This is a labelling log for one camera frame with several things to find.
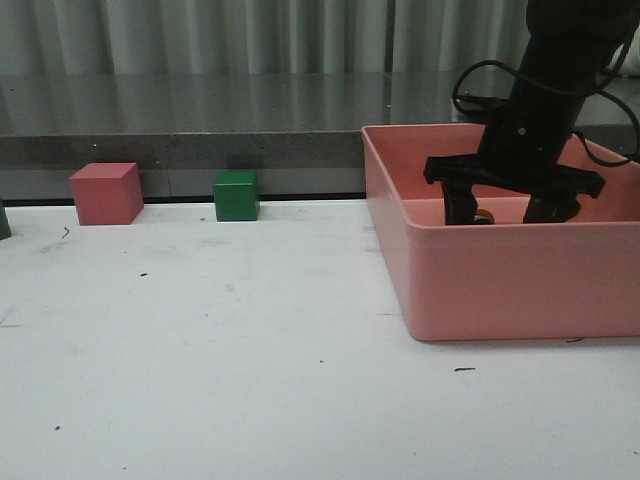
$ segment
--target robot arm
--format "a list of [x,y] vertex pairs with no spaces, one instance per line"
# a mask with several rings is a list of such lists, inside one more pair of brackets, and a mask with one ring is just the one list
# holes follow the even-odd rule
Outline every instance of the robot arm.
[[640,0],[529,0],[520,75],[491,112],[478,153],[427,160],[427,182],[442,183],[447,224],[473,223],[474,184],[530,194],[525,223],[563,222],[578,213],[577,194],[599,195],[600,175],[557,162],[585,98],[608,83],[596,85],[597,75],[633,37],[639,14]]

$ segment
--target dark green block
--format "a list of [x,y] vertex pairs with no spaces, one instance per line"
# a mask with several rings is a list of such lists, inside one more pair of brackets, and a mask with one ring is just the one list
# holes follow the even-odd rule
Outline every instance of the dark green block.
[[9,238],[11,236],[11,228],[9,228],[9,220],[7,220],[7,213],[4,211],[4,204],[0,199],[0,240]]
[[213,185],[213,200],[219,222],[257,220],[260,209],[258,174],[246,170],[224,170]]

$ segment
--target white table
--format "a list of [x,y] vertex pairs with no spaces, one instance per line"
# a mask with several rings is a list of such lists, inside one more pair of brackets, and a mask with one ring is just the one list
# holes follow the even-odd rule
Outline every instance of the white table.
[[2,480],[640,478],[640,339],[417,342],[364,201],[7,214]]

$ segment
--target gray curtain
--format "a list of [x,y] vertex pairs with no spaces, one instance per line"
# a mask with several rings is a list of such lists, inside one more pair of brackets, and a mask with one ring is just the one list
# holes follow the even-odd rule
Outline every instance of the gray curtain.
[[526,0],[0,0],[0,74],[517,64]]

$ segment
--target pink bin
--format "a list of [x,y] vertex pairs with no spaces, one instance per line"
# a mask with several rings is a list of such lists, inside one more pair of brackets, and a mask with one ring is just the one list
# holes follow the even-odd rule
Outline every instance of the pink bin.
[[[479,207],[496,224],[444,226],[440,184],[422,175],[426,158],[476,152],[483,129],[363,129],[369,209],[411,335],[640,335],[640,167],[599,167],[573,138],[560,163],[597,171],[607,183],[597,200],[580,196],[582,210],[571,222],[523,225],[528,197],[476,186]],[[621,158],[590,148],[603,159]]]

